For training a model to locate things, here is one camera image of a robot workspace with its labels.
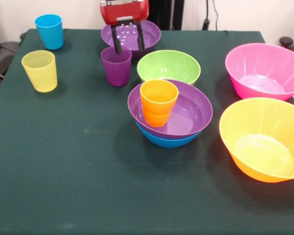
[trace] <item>blue cup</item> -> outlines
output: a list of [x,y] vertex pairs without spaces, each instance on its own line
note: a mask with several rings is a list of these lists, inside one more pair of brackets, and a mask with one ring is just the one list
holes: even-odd
[[35,24],[45,48],[57,50],[64,45],[60,16],[54,14],[42,15],[35,20]]

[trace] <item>white wall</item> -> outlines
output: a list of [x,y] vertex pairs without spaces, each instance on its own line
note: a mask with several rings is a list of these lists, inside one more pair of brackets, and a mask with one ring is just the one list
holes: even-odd
[[[21,33],[34,28],[34,20],[45,13],[59,14],[64,28],[101,29],[104,21],[100,0],[0,0],[0,42],[19,41]],[[185,0],[184,30],[202,28],[206,17],[205,0]],[[216,15],[209,0],[210,30]],[[294,39],[294,0],[215,0],[219,30],[259,30],[268,43],[277,44],[281,36]]]
[[[294,0],[215,0],[218,30],[261,31],[267,43],[278,44],[282,36],[294,39]],[[184,30],[202,29],[206,0],[185,0]],[[215,30],[216,14],[209,0],[210,30]]]
[[0,42],[19,41],[39,15],[62,17],[64,28],[101,29],[100,0],[0,0]]

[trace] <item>bowl rim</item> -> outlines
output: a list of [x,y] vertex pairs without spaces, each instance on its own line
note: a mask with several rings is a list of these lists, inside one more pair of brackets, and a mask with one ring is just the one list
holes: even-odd
[[272,176],[272,177],[276,177],[276,178],[283,178],[283,179],[294,179],[294,176],[281,176],[281,175],[275,175],[275,174],[269,174],[267,172],[264,172],[264,171],[261,171],[261,170],[258,170],[258,169],[255,169],[254,167],[250,166],[249,164],[246,164],[245,162],[243,162],[240,158],[236,157],[232,151],[230,151],[228,145],[226,144],[226,140],[224,138],[224,135],[222,134],[222,131],[221,131],[221,125],[222,125],[222,122],[224,120],[224,116],[225,116],[225,113],[229,112],[229,109],[233,109],[236,105],[240,104],[240,103],[243,103],[243,102],[251,102],[253,100],[265,100],[265,101],[270,101],[270,102],[276,102],[276,103],[280,103],[281,105],[286,105],[286,106],[290,106],[292,108],[294,108],[294,105],[293,104],[290,104],[288,102],[285,102],[283,100],[279,100],[279,99],[274,99],[274,98],[268,98],[268,97],[253,97],[253,98],[246,98],[246,99],[241,99],[239,101],[236,101],[232,104],[230,104],[224,111],[223,113],[221,114],[221,117],[220,117],[220,121],[219,121],[219,134],[220,134],[220,137],[222,139],[222,142],[224,144],[224,146],[226,147],[226,149],[228,150],[228,152],[230,153],[230,155],[232,156],[232,158],[235,158],[237,160],[239,160],[241,163],[243,163],[244,165],[248,166],[249,168],[259,172],[259,173],[262,173],[262,174],[265,174],[265,175],[268,175],[268,176]]
[[242,83],[241,81],[239,81],[235,76],[233,76],[232,72],[228,69],[228,60],[229,60],[229,56],[230,56],[234,51],[236,51],[236,50],[238,50],[238,49],[240,49],[240,48],[242,48],[242,47],[247,47],[247,46],[250,46],[250,45],[255,45],[255,46],[257,46],[257,45],[261,45],[262,47],[274,47],[274,48],[277,48],[277,49],[279,49],[279,50],[286,50],[286,51],[288,51],[289,53],[292,53],[292,54],[294,55],[294,51],[291,51],[291,50],[288,50],[288,49],[286,49],[286,48],[284,48],[284,47],[280,47],[280,46],[273,45],[273,44],[267,44],[267,43],[246,43],[246,44],[242,44],[242,45],[239,45],[239,46],[234,47],[233,49],[231,49],[231,50],[227,53],[227,55],[226,55],[226,57],[225,57],[225,61],[224,61],[224,63],[225,63],[225,67],[226,67],[227,72],[230,74],[230,76],[231,76],[235,81],[237,81],[239,84],[241,84],[242,86],[244,86],[244,87],[246,87],[246,88],[249,88],[249,89],[251,89],[251,90],[253,90],[253,91],[257,91],[257,92],[259,92],[259,93],[261,93],[261,94],[271,94],[271,95],[279,95],[279,96],[281,96],[281,95],[294,95],[294,91],[293,91],[293,92],[285,92],[285,93],[262,92],[262,91],[259,91],[259,90],[257,90],[257,89],[251,88],[251,87],[249,87],[249,86],[243,84],[243,83]]
[[[157,102],[157,101],[154,101],[154,100],[151,100],[151,99],[147,98],[146,95],[142,92],[142,88],[143,88],[143,86],[146,86],[147,83],[154,82],[154,81],[159,81],[159,80],[161,80],[161,81],[163,81],[163,82],[165,82],[165,83],[168,83],[169,85],[171,85],[171,86],[174,88],[174,90],[176,91],[176,95],[174,96],[173,99],[171,99],[171,100],[169,100],[169,101],[166,101],[166,102]],[[153,103],[153,104],[169,104],[169,103],[172,103],[172,102],[174,102],[174,101],[177,100],[178,95],[179,95],[179,90],[178,90],[178,88],[176,87],[176,85],[174,85],[172,82],[169,82],[169,81],[167,81],[167,80],[165,80],[165,79],[152,79],[152,80],[148,80],[148,81],[146,81],[146,82],[143,82],[142,85],[140,86],[139,90],[140,90],[140,95],[141,95],[145,100],[148,100],[150,103]]]
[[190,85],[193,84],[193,83],[195,83],[195,82],[199,79],[199,77],[200,77],[200,75],[201,75],[201,66],[200,66],[200,63],[198,62],[198,60],[195,59],[195,58],[194,58],[193,56],[191,56],[190,54],[187,54],[187,53],[185,53],[185,52],[183,52],[183,51],[179,51],[179,50],[171,50],[171,49],[156,50],[156,51],[153,51],[153,52],[150,52],[150,53],[144,55],[144,56],[138,61],[137,66],[136,66],[136,70],[137,70],[137,73],[138,73],[140,79],[141,79],[142,81],[144,81],[144,82],[147,81],[147,80],[144,80],[144,79],[142,78],[142,76],[141,76],[141,74],[140,74],[140,72],[139,72],[139,67],[141,66],[140,64],[143,63],[144,58],[146,59],[146,57],[148,57],[148,56],[150,56],[150,55],[152,55],[152,54],[162,53],[162,52],[168,52],[168,51],[170,51],[170,52],[174,52],[174,53],[178,53],[178,54],[186,55],[187,57],[191,58],[191,59],[197,64],[197,66],[198,66],[198,68],[199,68],[199,72],[198,72],[198,76],[196,76],[195,79],[193,79],[193,80],[190,81],[190,82],[184,82],[184,81],[181,81],[181,80],[177,80],[177,79],[175,79],[176,81],[184,82],[184,83],[187,83],[187,84],[190,84]]
[[[157,33],[159,33],[159,37],[156,38],[156,41],[155,41],[153,44],[150,44],[150,46],[146,47],[145,49],[152,48],[152,47],[155,46],[155,45],[159,42],[159,40],[161,39],[161,30],[160,30],[160,28],[159,28],[155,23],[153,23],[153,22],[151,22],[151,21],[144,20],[144,21],[141,21],[141,22],[142,22],[142,23],[144,22],[144,24],[150,24],[150,25],[152,25],[152,26],[155,26],[155,28],[156,28],[156,30],[157,30]],[[107,45],[109,45],[109,46],[111,46],[111,47],[114,47],[113,43],[110,45],[110,44],[108,44],[108,43],[104,40],[103,31],[104,31],[107,27],[109,27],[109,25],[106,24],[106,25],[102,28],[102,30],[101,30],[101,32],[100,32],[101,38],[102,38],[102,40],[103,40]],[[131,52],[139,52],[139,50],[131,50],[131,49],[129,49],[129,50],[130,50]]]
[[[211,110],[211,116],[210,116],[210,118],[208,119],[208,122],[207,123],[205,123],[199,130],[197,130],[197,131],[195,131],[195,132],[190,132],[190,133],[188,133],[187,134],[187,136],[186,137],[179,137],[179,135],[170,135],[170,134],[165,134],[166,135],[166,137],[167,138],[174,138],[174,139],[182,139],[182,138],[187,138],[187,137],[189,137],[189,136],[193,136],[193,135],[195,135],[195,134],[197,134],[197,133],[200,133],[201,131],[203,131],[210,123],[211,123],[211,120],[212,120],[212,118],[213,118],[213,116],[214,116],[214,109],[213,109],[213,106],[212,106],[212,103],[211,103],[211,101],[210,101],[210,99],[206,96],[206,94],[204,93],[204,92],[202,92],[200,89],[198,89],[198,88],[196,88],[195,86],[192,86],[192,85],[190,85],[190,84],[188,84],[188,83],[186,83],[186,82],[182,82],[182,81],[178,81],[178,80],[173,80],[173,79],[166,79],[167,81],[170,81],[170,82],[177,82],[177,83],[182,83],[182,84],[185,84],[185,85],[188,85],[188,86],[190,86],[191,87],[191,89],[196,89],[197,90],[197,92],[199,92],[199,93],[201,93],[201,95],[203,96],[203,97],[205,97],[205,99],[207,100],[207,102],[208,102],[208,105],[209,105],[209,107],[210,107],[210,110]],[[136,120],[136,118],[134,117],[134,114],[132,113],[132,111],[131,111],[131,109],[129,108],[129,98],[131,97],[131,95],[132,95],[132,93],[134,92],[134,90],[136,90],[136,89],[139,89],[140,88],[140,86],[142,85],[143,83],[140,83],[140,84],[138,84],[137,86],[135,86],[132,90],[131,90],[131,92],[129,93],[129,95],[128,95],[128,97],[127,97],[127,107],[128,107],[128,109],[129,109],[129,112],[131,113],[131,115],[132,115],[132,117],[134,118],[134,120],[135,121],[137,121],[138,123],[139,123],[139,125],[144,129],[144,130],[146,130],[146,128],[147,129],[150,129],[150,127],[148,127],[147,125],[145,125],[145,124],[143,124],[143,123],[141,123],[139,120]],[[157,131],[157,130],[152,130],[154,133],[157,133],[157,134],[164,134],[163,132],[160,132],[160,131]]]

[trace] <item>blue bowl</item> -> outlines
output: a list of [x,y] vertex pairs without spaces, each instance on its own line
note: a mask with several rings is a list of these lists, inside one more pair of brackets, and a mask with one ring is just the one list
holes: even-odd
[[152,143],[154,143],[155,145],[162,147],[162,148],[181,147],[181,146],[186,145],[189,142],[191,142],[193,139],[195,139],[200,134],[200,132],[198,132],[192,136],[188,136],[188,137],[182,138],[182,139],[165,139],[165,138],[161,138],[161,137],[152,135],[151,133],[145,131],[136,121],[135,121],[135,123],[138,126],[138,128],[141,130],[143,135],[148,140],[150,140]]

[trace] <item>yellow cup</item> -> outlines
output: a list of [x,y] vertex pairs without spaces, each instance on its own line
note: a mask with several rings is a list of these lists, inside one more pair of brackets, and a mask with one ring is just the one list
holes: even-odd
[[152,127],[161,127],[171,116],[178,88],[166,80],[149,80],[141,85],[140,96],[146,123]]
[[55,56],[47,50],[36,50],[22,58],[26,74],[38,92],[50,92],[58,85]]

